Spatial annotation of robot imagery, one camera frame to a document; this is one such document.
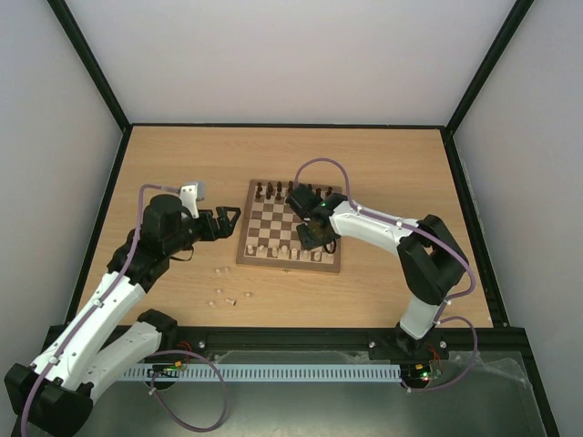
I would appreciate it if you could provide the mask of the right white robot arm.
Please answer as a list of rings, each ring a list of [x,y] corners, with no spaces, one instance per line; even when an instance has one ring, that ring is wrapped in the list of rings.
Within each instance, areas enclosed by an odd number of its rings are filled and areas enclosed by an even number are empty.
[[[290,189],[285,203],[301,220],[296,227],[301,247],[332,253],[342,237],[358,239],[395,255],[413,294],[401,317],[399,350],[410,357],[429,345],[447,297],[464,275],[476,284],[464,252],[437,216],[421,220],[398,218],[364,208],[347,196],[331,192],[322,198],[304,184]]]

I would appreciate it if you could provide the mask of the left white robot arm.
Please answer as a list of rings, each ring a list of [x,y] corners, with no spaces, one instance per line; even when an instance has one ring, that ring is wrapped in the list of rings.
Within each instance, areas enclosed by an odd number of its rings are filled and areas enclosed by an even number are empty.
[[[17,363],[7,372],[21,435],[35,425],[52,436],[73,436],[128,368],[151,356],[183,354],[177,321],[158,310],[143,312],[118,339],[109,337],[178,253],[232,235],[240,209],[199,209],[198,199],[187,189],[173,189],[138,203],[136,226],[84,308],[31,364]]]

